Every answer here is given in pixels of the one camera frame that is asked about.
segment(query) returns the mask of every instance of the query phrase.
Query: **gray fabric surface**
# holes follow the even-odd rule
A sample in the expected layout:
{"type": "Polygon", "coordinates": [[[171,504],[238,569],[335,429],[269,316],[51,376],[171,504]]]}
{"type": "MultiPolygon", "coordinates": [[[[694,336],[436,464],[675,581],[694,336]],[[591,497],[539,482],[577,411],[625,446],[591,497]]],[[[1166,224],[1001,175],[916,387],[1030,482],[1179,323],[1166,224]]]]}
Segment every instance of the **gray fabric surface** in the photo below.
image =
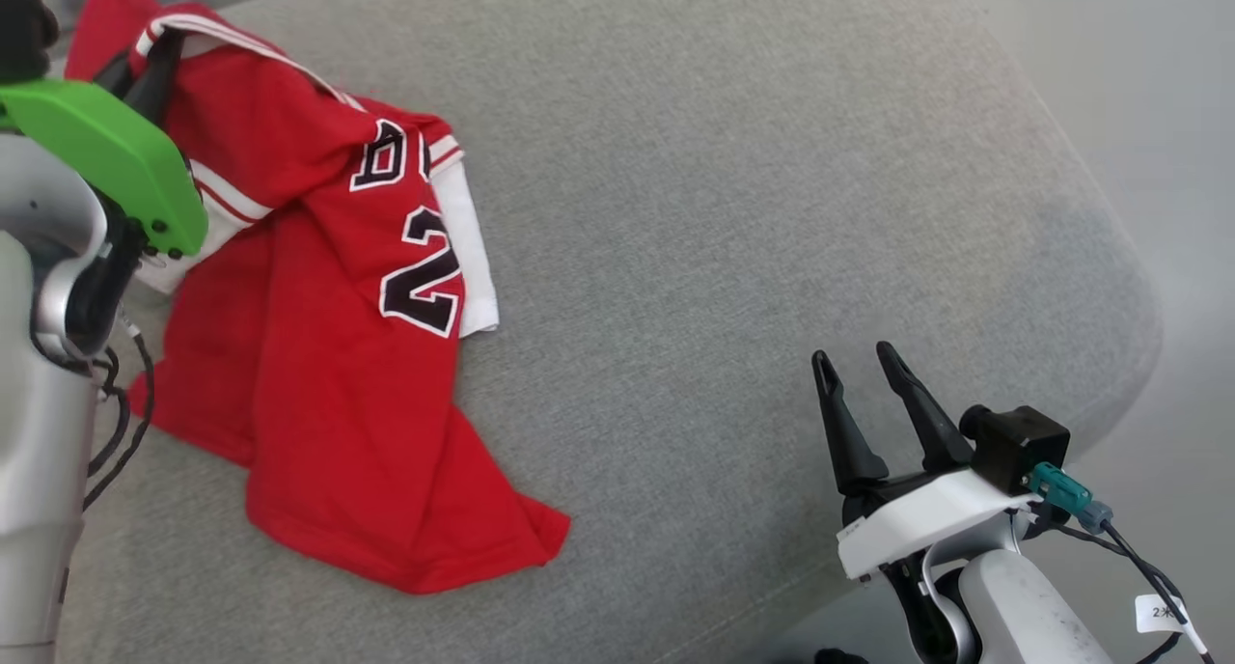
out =
{"type": "Polygon", "coordinates": [[[90,511],[65,662],[724,660],[845,589],[813,348],[895,471],[878,338],[953,415],[1031,404],[1082,447],[1153,365],[1129,242],[962,0],[227,14],[454,125],[503,300],[458,401],[576,523],[546,569],[410,597],[278,548],[242,470],[154,434],[90,511]]]}

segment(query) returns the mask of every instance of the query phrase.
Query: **red fabric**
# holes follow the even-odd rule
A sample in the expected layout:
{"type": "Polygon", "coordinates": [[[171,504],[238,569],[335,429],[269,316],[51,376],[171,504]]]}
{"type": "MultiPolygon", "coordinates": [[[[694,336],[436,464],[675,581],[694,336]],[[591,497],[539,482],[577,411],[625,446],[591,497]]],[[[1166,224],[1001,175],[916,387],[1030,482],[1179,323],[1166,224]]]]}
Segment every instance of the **red fabric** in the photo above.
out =
{"type": "MultiPolygon", "coordinates": [[[[235,30],[200,5],[89,0],[67,74],[89,79],[169,15],[200,16],[204,33],[235,30]]],[[[450,247],[445,233],[404,238],[410,215],[438,210],[414,162],[437,141],[451,146],[450,127],[378,102],[350,106],[261,52],[280,53],[272,44],[219,33],[253,44],[193,37],[164,127],[261,212],[198,175],[207,207],[238,226],[273,211],[185,276],[153,422],[247,467],[252,522],[331,565],[416,594],[543,565],[569,520],[516,494],[451,404],[457,321],[442,337],[380,311],[384,276],[450,247]],[[409,170],[353,190],[379,117],[406,131],[409,170]]],[[[141,48],[130,59],[140,70],[141,48]]],[[[456,151],[440,152],[425,167],[456,151]]],[[[432,291],[466,299],[459,276],[432,291]]],[[[142,379],[130,396],[141,410],[142,379]]]]}

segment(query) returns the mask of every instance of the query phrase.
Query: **green bracket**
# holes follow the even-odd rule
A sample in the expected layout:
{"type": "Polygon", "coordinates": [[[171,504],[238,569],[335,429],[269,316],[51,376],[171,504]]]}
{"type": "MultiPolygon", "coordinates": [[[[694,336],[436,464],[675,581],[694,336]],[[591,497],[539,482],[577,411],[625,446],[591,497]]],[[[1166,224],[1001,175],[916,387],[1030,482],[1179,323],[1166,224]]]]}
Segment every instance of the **green bracket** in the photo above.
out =
{"type": "Polygon", "coordinates": [[[74,80],[0,85],[0,131],[17,131],[140,220],[159,252],[198,254],[206,211],[167,133],[103,88],[74,80]]]}

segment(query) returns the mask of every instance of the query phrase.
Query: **jersey lettering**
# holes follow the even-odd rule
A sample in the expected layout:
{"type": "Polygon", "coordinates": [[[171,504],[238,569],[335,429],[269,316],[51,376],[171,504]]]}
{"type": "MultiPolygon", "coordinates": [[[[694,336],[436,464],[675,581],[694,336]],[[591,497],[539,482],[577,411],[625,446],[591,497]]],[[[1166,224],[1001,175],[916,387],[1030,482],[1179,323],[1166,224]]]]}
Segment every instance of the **jersey lettering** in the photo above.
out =
{"type": "MultiPolygon", "coordinates": [[[[417,144],[420,156],[416,165],[420,176],[429,180],[427,164],[429,154],[425,146],[425,137],[420,136],[417,144]]],[[[371,189],[398,184],[403,180],[403,173],[408,167],[408,133],[403,127],[388,118],[378,118],[378,136],[371,144],[364,146],[364,158],[361,162],[361,170],[352,175],[351,189],[371,189]]]]}
{"type": "Polygon", "coordinates": [[[429,207],[409,212],[403,241],[429,246],[430,237],[442,238],[442,249],[409,268],[401,268],[382,279],[382,315],[420,326],[429,333],[450,338],[459,311],[459,295],[432,290],[459,274],[459,260],[446,237],[442,216],[429,207]]]}

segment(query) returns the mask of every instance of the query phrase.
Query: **black number 2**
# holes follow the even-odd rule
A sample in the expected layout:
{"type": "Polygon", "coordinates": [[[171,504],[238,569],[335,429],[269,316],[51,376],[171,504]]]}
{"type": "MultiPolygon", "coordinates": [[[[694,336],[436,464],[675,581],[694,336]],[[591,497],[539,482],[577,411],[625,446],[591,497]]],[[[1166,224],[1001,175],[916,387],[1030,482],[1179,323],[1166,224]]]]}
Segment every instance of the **black number 2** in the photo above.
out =
{"type": "Polygon", "coordinates": [[[435,291],[433,286],[451,280],[459,274],[459,260],[446,237],[446,225],[442,216],[419,207],[408,215],[403,230],[403,241],[415,246],[429,246],[430,237],[442,238],[442,249],[430,258],[414,265],[401,268],[382,279],[382,315],[396,316],[420,326],[429,333],[450,338],[454,330],[454,317],[458,316],[459,295],[447,291],[435,291]]]}

